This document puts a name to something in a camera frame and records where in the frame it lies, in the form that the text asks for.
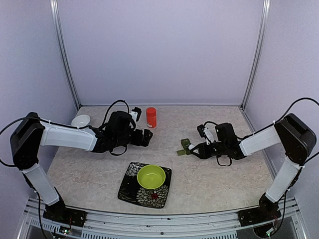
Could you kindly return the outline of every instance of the lavender wall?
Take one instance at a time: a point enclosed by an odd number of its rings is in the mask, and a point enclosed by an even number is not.
[[[0,1],[0,129],[35,111],[43,118],[70,122],[75,107],[62,68],[50,12],[42,0]],[[0,137],[1,159],[12,163],[10,128]],[[56,148],[40,151],[47,170]],[[17,169],[0,165],[1,238],[13,238],[30,189]]]
[[[262,0],[65,0],[65,45],[83,105],[240,105]]]
[[[319,100],[319,2],[272,0],[256,82],[247,107],[255,128],[280,117],[292,101],[308,96]],[[319,138],[319,108],[301,102],[291,110]],[[319,143],[314,152],[319,150]],[[267,150],[277,170],[282,147]],[[319,157],[309,162],[293,188],[310,238],[318,238]]]

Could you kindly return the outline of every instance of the black square plate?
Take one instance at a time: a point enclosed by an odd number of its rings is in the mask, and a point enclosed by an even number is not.
[[[148,164],[138,162],[130,163],[121,183],[118,198],[143,207],[163,208],[168,196],[171,169],[161,167],[166,174],[165,182],[159,188],[149,190],[143,188],[137,180],[139,170],[146,165]]]

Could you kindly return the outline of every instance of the red container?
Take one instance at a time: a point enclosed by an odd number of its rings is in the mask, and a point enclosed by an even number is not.
[[[156,127],[156,109],[153,107],[146,109],[146,121],[148,123],[148,127],[155,128]]]

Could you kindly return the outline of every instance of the marble tabletop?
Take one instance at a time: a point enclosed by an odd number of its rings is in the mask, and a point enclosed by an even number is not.
[[[142,109],[137,128],[147,128],[146,108]],[[65,203],[80,208],[133,214],[191,214],[239,209],[258,204],[261,195],[272,183],[262,152],[242,160],[233,160],[230,167],[217,165],[215,158],[202,160],[194,155],[178,156],[180,140],[204,142],[196,127],[207,120],[230,122],[236,134],[250,134],[237,107],[155,106],[157,127],[148,147],[129,145],[122,156],[91,153],[60,147],[48,171],[48,177]],[[107,107],[82,107],[78,113],[91,117],[91,125],[99,126]],[[113,110],[125,110],[114,107]],[[166,205],[152,209],[133,205],[117,198],[122,178],[130,162],[156,164],[172,169]],[[220,158],[227,164],[228,158]]]

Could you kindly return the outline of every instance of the white bowl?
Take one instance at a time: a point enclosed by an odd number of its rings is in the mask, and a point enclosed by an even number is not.
[[[75,127],[84,127],[87,126],[90,122],[91,117],[89,117],[88,115],[80,115],[72,120],[71,125]]]

